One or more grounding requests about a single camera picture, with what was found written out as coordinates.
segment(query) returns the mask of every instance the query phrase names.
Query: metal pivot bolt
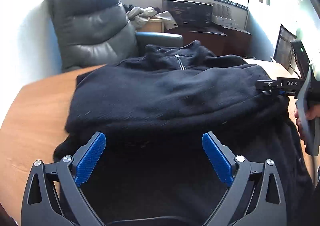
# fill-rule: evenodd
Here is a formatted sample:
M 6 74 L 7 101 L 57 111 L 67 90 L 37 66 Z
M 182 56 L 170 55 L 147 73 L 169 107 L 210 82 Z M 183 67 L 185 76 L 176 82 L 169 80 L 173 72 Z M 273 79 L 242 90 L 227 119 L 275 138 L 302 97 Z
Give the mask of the metal pivot bolt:
M 65 156 L 65 157 L 63 158 L 63 162 L 69 162 L 71 159 L 72 159 L 71 156 Z
M 270 166 L 273 166 L 275 163 L 272 159 L 268 159 L 267 160 L 267 164 L 270 165 Z
M 244 156 L 238 155 L 238 156 L 236 156 L 236 160 L 238 162 L 244 162 L 245 158 L 244 158 Z
M 37 167 L 37 166 L 41 165 L 41 161 L 40 161 L 40 160 L 37 160 L 37 161 L 35 161 L 33 164 L 34 164 L 35 167 Z

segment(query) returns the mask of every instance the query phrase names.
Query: jacket zipper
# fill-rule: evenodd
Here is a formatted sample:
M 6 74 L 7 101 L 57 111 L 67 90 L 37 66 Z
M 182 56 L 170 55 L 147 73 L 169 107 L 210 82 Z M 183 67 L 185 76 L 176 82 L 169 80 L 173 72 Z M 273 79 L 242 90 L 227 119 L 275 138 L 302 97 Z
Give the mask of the jacket zipper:
M 185 70 L 186 67 L 185 67 L 184 64 L 182 63 L 182 60 L 181 60 L 180 56 L 177 54 L 177 55 L 175 55 L 175 57 L 177 58 L 177 62 L 178 62 L 178 64 L 179 64 L 180 69 L 181 69 L 181 70 Z

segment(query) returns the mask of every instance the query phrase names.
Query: desk surface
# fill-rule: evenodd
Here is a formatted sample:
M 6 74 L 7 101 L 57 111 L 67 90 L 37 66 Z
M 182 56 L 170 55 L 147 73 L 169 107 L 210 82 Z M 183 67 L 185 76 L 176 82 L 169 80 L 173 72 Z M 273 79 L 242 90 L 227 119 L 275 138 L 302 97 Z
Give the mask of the desk surface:
M 261 65 L 273 79 L 291 76 L 280 64 L 251 59 L 246 61 Z M 37 159 L 44 163 L 52 162 L 54 149 L 67 137 L 64 125 L 75 79 L 79 74 L 96 68 L 60 74 L 24 86 L 4 119 L 0 129 L 0 203 L 19 224 L 31 166 Z M 294 102 L 291 98 L 289 113 L 292 120 Z

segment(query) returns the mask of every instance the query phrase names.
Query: recliner armrest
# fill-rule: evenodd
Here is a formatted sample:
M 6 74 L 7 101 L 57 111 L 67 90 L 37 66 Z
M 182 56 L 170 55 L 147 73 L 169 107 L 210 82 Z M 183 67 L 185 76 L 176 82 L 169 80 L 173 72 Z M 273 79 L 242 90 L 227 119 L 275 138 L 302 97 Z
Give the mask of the recliner armrest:
M 144 55 L 144 48 L 148 44 L 162 47 L 183 47 L 183 37 L 178 34 L 137 31 L 136 38 L 140 55 Z

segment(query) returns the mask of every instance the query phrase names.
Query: human hand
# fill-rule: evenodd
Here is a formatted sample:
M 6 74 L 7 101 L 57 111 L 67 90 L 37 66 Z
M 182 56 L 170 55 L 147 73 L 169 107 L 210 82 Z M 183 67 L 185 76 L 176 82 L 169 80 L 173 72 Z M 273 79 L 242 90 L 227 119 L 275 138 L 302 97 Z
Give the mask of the human hand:
M 297 118 L 296 120 L 296 124 L 298 126 L 298 132 L 300 134 L 300 139 L 304 140 L 305 136 L 303 134 L 303 129 L 302 129 L 302 125 L 301 125 L 301 121 L 299 118 L 299 114 L 298 114 L 298 110 L 296 108 L 296 110 L 294 111 L 294 116 Z M 320 104 L 314 105 L 312 106 L 307 112 L 306 112 L 306 118 L 308 121 L 313 120 L 316 117 L 320 117 Z

